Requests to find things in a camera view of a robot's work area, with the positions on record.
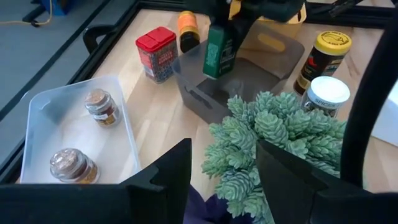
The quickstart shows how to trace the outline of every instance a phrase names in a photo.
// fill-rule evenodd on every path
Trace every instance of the purple fabric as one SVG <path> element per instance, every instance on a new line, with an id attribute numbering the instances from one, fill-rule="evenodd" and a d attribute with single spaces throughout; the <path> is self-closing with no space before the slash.
<path id="1" fill-rule="evenodd" d="M 232 218 L 226 210 L 226 200 L 211 196 L 207 202 L 190 186 L 183 224 L 250 224 L 249 215 Z"/>

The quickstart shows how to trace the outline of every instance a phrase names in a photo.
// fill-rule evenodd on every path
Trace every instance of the artificial plant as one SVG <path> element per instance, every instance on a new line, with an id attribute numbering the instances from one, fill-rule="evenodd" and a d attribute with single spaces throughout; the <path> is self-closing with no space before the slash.
<path id="1" fill-rule="evenodd" d="M 206 148 L 202 170 L 221 177 L 215 192 L 228 201 L 233 217 L 250 213 L 253 223 L 273 223 L 255 165 L 256 141 L 265 139 L 325 172 L 340 175 L 346 123 L 320 110 L 304 112 L 294 93 L 261 92 L 253 102 L 228 100 L 232 116 L 211 124 L 215 143 Z"/>

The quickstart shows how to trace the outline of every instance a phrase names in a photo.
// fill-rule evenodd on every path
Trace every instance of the wooden tabletop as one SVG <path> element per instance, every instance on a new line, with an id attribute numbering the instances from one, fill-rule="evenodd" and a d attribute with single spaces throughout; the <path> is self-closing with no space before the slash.
<path id="1" fill-rule="evenodd" d="M 392 6 L 389 0 L 377 0 L 382 6 Z M 366 1 L 372 5 L 376 1 Z M 183 138 L 192 138 L 193 161 L 191 183 L 204 198 L 214 192 L 216 179 L 201 173 L 201 163 L 205 160 L 204 150 L 213 142 L 208 132 L 208 124 L 184 107 L 177 88 L 175 77 L 161 85 L 155 84 L 145 74 L 135 40 L 146 32 L 158 27 L 168 27 L 177 33 L 176 12 L 142 10 L 128 27 L 119 42 L 107 56 L 95 77 L 114 75 L 119 78 L 125 100 L 129 107 L 129 117 L 142 168 L 148 166 Z M 197 15 L 202 39 L 206 39 L 209 20 Z M 381 30 L 351 27 L 333 27 L 304 24 L 296 39 L 305 47 L 305 53 L 285 90 L 291 90 L 293 81 L 299 74 L 315 37 L 323 30 L 340 30 L 353 40 L 353 46 L 334 74 L 343 80 L 351 90 L 351 98 L 338 114 L 339 119 L 347 119 L 351 105 L 361 81 L 362 74 L 371 58 L 382 34 Z M 368 189 L 373 192 L 398 190 L 398 169 L 394 162 L 398 150 L 388 143 L 371 138 L 366 155 L 365 171 L 369 181 Z"/>

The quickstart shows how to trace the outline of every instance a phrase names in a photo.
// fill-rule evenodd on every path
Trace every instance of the red lid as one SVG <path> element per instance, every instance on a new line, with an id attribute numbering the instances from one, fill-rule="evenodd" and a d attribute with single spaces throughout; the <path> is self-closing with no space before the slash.
<path id="1" fill-rule="evenodd" d="M 155 52 L 175 40 L 175 34 L 164 27 L 158 27 L 136 40 L 137 47 L 146 52 Z"/>

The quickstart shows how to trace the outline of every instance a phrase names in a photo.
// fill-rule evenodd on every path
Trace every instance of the red and blue spice tin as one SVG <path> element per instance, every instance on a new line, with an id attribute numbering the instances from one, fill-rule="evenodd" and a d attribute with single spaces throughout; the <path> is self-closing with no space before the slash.
<path id="1" fill-rule="evenodd" d="M 178 56 L 175 33 L 158 27 L 139 37 L 136 45 L 147 77 L 162 83 L 173 75 L 171 64 Z"/>

